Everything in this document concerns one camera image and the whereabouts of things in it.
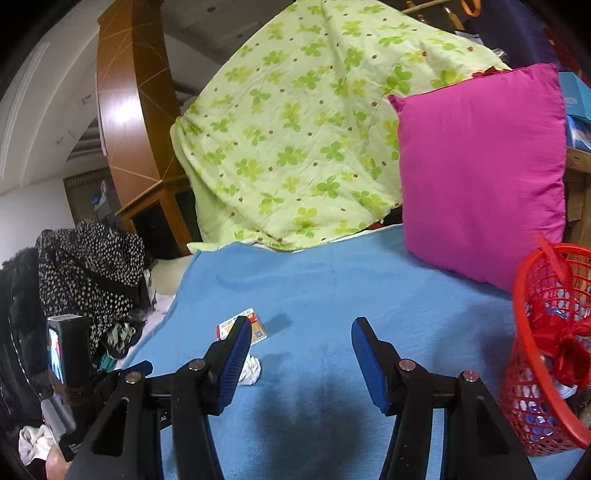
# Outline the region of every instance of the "metal screw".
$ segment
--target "metal screw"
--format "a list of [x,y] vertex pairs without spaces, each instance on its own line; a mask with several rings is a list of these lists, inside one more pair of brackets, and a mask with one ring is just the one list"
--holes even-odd
[[143,375],[139,372],[129,372],[126,377],[125,381],[129,384],[134,384],[142,380]]
[[463,371],[462,376],[464,377],[464,380],[466,380],[467,382],[475,382],[480,378],[478,374],[472,370]]
[[203,368],[205,368],[205,360],[203,358],[196,358],[189,362],[189,370],[197,371]]
[[412,360],[405,358],[403,360],[400,360],[398,366],[405,372],[412,372],[417,367],[417,364]]

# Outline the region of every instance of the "white cloth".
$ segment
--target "white cloth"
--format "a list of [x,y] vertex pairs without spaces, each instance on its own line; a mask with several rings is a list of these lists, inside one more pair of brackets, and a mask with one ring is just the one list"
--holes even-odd
[[[142,343],[144,343],[147,338],[149,338],[152,330],[154,330],[154,328],[156,328],[156,326],[160,322],[162,322],[162,320],[164,320],[164,317],[166,317],[168,309],[170,308],[170,306],[173,303],[174,295],[169,296],[169,295],[161,295],[160,293],[157,293],[154,296],[154,300],[156,302],[154,305],[154,311],[151,312],[145,318],[146,323],[144,324],[144,328],[142,329],[142,336],[135,345],[132,345],[129,347],[129,350],[127,351],[127,355],[125,356],[125,358],[130,357],[134,353],[134,351]],[[122,358],[121,360],[117,360],[117,363],[115,364],[115,369],[123,368],[123,365],[125,363],[125,358]]]
[[40,428],[23,427],[18,434],[18,454],[27,466],[35,458],[47,460],[49,449],[55,443],[51,429],[47,425]]
[[238,385],[252,385],[261,376],[261,363],[258,358],[247,354],[246,360],[244,360],[244,367],[242,367],[242,373],[240,379],[238,379]]

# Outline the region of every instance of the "pile of clothes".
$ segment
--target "pile of clothes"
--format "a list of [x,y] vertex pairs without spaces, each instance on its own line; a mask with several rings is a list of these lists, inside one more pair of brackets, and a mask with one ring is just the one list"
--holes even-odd
[[91,358],[122,358],[152,307],[138,235],[101,223],[46,230],[0,269],[0,426],[18,444],[24,426],[41,427],[40,402],[53,394],[47,318],[89,320]]

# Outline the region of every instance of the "phone screen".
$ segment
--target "phone screen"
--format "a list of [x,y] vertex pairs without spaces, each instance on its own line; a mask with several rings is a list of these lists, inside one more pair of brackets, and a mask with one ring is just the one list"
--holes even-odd
[[49,358],[51,362],[51,370],[56,378],[64,383],[64,375],[61,370],[61,348],[57,332],[49,329]]

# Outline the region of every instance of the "wooden post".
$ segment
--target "wooden post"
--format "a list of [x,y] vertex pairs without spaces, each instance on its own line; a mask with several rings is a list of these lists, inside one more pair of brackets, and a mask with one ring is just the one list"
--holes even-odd
[[99,115],[109,167],[131,229],[133,216],[161,198],[180,251],[189,230],[172,186],[187,183],[169,130],[180,115],[168,65],[162,0],[116,0],[98,23],[96,67]]

